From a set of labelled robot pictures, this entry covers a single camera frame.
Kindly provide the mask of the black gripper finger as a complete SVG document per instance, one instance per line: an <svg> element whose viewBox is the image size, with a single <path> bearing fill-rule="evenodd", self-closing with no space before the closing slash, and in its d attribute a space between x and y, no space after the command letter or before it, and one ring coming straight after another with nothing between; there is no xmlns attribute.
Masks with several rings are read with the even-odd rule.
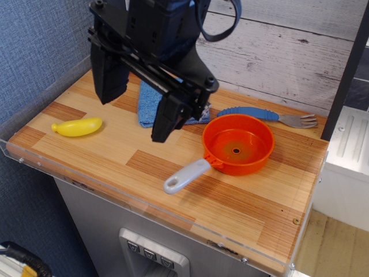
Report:
<svg viewBox="0 0 369 277"><path fill-rule="evenodd" d="M164 143L173 130L179 130L191 118L190 98L169 94L161 98L152 129L152 141Z"/></svg>
<svg viewBox="0 0 369 277"><path fill-rule="evenodd" d="M95 92L102 104L115 100L126 91L130 71L118 55L92 44L91 64Z"/></svg>

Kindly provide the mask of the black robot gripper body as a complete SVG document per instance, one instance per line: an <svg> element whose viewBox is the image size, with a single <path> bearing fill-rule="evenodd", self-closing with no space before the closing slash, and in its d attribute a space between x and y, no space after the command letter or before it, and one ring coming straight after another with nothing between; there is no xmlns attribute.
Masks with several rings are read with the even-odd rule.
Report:
<svg viewBox="0 0 369 277"><path fill-rule="evenodd" d="M208 7L209 1L130 1L121 8L93 1L89 41L118 55L162 96L188 96L191 118L201 119L219 87L196 50Z"/></svg>

